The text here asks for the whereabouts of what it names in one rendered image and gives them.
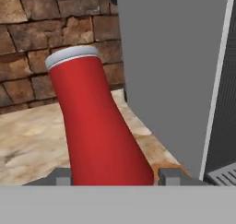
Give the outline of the red bottle with grey cap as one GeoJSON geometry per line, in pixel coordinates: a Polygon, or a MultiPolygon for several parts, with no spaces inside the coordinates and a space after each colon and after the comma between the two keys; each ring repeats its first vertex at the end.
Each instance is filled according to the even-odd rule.
{"type": "Polygon", "coordinates": [[[74,46],[49,55],[64,117],[74,185],[152,185],[154,173],[110,92],[98,51],[74,46]]]}

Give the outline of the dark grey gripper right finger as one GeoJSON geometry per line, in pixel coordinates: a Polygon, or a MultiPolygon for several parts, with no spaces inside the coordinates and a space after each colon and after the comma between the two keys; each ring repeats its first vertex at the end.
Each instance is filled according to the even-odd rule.
{"type": "Polygon", "coordinates": [[[190,177],[180,168],[160,168],[158,170],[158,176],[159,176],[158,185],[166,185],[166,186],[207,185],[207,183],[203,181],[190,177]]]}

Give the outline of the grey fridge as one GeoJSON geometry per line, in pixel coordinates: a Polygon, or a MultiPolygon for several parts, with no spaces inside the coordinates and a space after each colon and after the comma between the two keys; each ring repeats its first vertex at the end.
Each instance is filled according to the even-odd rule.
{"type": "Polygon", "coordinates": [[[192,178],[236,185],[236,0],[118,0],[127,102],[192,178]]]}

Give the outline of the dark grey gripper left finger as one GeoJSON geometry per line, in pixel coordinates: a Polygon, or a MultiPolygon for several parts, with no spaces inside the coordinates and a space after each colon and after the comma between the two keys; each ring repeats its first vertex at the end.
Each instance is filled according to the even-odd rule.
{"type": "Polygon", "coordinates": [[[56,168],[46,177],[28,183],[28,185],[62,185],[70,186],[72,184],[71,171],[69,168],[56,168]]]}

